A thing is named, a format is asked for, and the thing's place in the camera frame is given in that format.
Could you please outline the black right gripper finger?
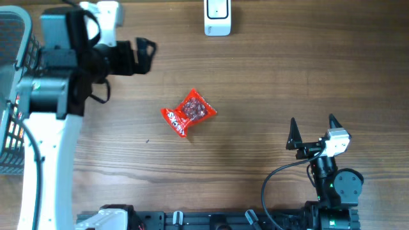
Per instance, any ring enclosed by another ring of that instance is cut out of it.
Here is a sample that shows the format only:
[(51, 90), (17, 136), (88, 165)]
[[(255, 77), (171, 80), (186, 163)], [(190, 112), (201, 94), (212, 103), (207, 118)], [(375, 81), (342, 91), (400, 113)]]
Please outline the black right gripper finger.
[(333, 114), (329, 114), (328, 116), (330, 128), (342, 128), (343, 126), (338, 122), (336, 117)]
[(287, 143), (288, 144), (302, 143), (302, 137), (300, 135), (300, 131), (298, 129), (298, 125), (295, 118), (291, 118), (290, 120), (290, 128)]

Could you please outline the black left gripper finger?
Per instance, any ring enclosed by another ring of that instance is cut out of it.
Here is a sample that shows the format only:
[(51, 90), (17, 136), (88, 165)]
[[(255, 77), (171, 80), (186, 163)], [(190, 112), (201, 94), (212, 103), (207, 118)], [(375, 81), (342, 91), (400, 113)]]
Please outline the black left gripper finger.
[(139, 63), (151, 63), (157, 51), (157, 44), (146, 38), (136, 38), (137, 59)]
[(151, 68), (151, 59), (139, 60), (136, 64), (136, 74), (147, 74)]

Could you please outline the red snack bag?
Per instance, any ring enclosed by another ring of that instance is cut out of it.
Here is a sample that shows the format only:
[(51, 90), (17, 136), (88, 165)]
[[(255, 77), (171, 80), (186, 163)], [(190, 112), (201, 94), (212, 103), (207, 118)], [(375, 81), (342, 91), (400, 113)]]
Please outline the red snack bag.
[(189, 127), (217, 114), (217, 111), (194, 88), (177, 108), (162, 108), (160, 112), (181, 138), (187, 137)]

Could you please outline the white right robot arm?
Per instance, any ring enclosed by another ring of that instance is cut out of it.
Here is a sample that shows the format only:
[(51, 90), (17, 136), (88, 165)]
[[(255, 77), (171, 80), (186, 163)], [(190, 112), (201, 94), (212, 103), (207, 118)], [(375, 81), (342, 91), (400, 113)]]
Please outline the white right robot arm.
[(354, 208), (359, 204), (364, 177), (356, 170), (336, 165), (336, 156), (346, 152), (351, 134), (333, 114), (328, 119), (330, 128), (316, 142), (304, 142), (295, 118), (290, 121), (286, 149), (296, 150), (296, 159), (308, 162), (317, 194), (317, 201), (305, 203), (303, 228), (360, 229)]

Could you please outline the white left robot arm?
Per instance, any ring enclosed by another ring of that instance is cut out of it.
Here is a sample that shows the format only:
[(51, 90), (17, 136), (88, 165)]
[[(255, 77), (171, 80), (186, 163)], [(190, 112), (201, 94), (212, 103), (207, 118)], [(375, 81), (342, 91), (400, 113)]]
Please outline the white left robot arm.
[(19, 229), (73, 229), (72, 174), (85, 103), (109, 75), (150, 71), (156, 44), (116, 39), (124, 10), (117, 1), (67, 3), (41, 17), (40, 69), (17, 85), (24, 129), (24, 180)]

